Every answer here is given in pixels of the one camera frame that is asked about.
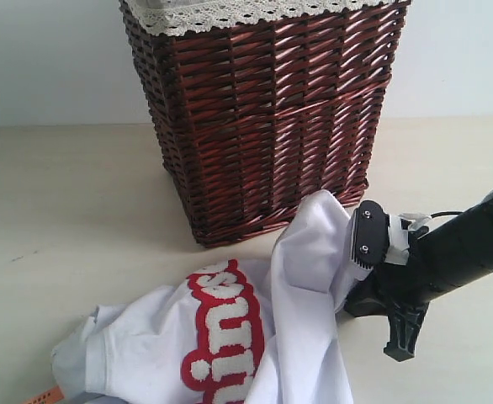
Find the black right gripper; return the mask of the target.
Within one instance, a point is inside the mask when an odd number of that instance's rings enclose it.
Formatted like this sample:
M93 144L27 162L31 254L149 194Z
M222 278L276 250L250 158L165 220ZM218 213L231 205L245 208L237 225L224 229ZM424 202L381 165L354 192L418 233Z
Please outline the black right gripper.
M409 235L426 225L430 215L389 215L388 225L388 215L381 205L364 200L352 219L351 259L361 268L372 269L383 262L406 266L410 256ZM428 308L428 303L410 303L389 292L375 271L353 287L344 304L344 311L355 318L387 317L390 332L384 354L397 362L415 357Z

